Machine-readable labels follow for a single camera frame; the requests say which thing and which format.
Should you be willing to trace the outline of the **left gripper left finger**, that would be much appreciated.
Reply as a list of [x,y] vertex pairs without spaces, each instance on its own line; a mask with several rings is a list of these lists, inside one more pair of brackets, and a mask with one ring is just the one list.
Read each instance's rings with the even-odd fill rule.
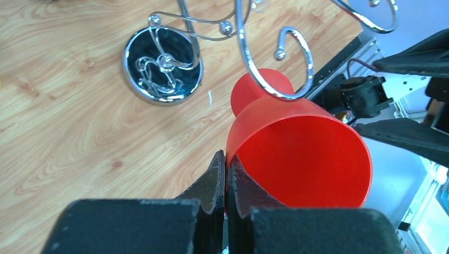
[[172,199],[79,199],[59,215],[43,253],[221,253],[225,155]]

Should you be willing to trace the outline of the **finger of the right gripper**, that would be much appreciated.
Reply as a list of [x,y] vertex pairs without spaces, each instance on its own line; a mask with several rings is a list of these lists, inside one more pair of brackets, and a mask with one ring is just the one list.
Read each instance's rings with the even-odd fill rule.
[[448,29],[443,29],[412,47],[382,59],[372,65],[380,72],[448,77]]
[[444,167],[448,167],[448,135],[412,119],[388,119],[357,124],[363,137],[406,149]]

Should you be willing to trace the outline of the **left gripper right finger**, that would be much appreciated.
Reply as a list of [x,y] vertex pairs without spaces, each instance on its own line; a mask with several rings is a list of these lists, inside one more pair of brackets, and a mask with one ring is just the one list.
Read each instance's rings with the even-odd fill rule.
[[230,253],[402,253],[390,221],[373,209],[289,208],[245,171],[227,168]]

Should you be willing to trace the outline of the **red plastic wine glass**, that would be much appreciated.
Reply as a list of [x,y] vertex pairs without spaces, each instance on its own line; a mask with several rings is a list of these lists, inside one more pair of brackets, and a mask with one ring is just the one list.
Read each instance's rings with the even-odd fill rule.
[[350,126],[305,98],[267,95],[250,74],[234,85],[235,120],[226,164],[238,158],[246,173],[288,207],[360,208],[373,177],[372,159]]

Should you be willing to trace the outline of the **chrome wine glass rack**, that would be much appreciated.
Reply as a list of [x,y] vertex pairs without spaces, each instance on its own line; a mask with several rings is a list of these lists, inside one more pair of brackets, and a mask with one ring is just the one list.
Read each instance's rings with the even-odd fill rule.
[[306,79],[295,93],[282,92],[262,76],[250,54],[245,25],[251,12],[263,13],[263,28],[259,33],[275,29],[273,21],[283,13],[291,13],[307,5],[324,12],[327,1],[234,1],[232,11],[217,20],[205,20],[190,15],[187,3],[178,1],[179,13],[152,12],[146,28],[136,32],[127,43],[123,71],[130,89],[144,101],[155,105],[177,105],[189,99],[204,76],[202,53],[210,55],[210,63],[219,69],[225,62],[234,64],[242,58],[249,76],[263,93],[285,101],[304,97],[313,85],[312,51],[299,30],[292,26],[280,29],[274,58],[286,57],[285,41],[295,38],[306,63]]

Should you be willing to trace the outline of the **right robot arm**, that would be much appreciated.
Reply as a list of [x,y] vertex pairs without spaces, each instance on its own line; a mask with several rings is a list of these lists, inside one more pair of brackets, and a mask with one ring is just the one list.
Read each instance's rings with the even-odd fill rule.
[[[429,77],[425,90],[430,98],[428,108],[448,108],[448,29],[401,53],[376,60],[373,67],[387,74]],[[341,85],[340,99],[355,118],[372,118],[413,90],[411,82],[388,83],[383,76],[354,77]],[[437,130],[433,120],[447,124],[448,116],[429,113],[422,124],[408,118],[382,120],[359,124],[355,130],[363,137],[406,149],[448,167],[448,134]]]

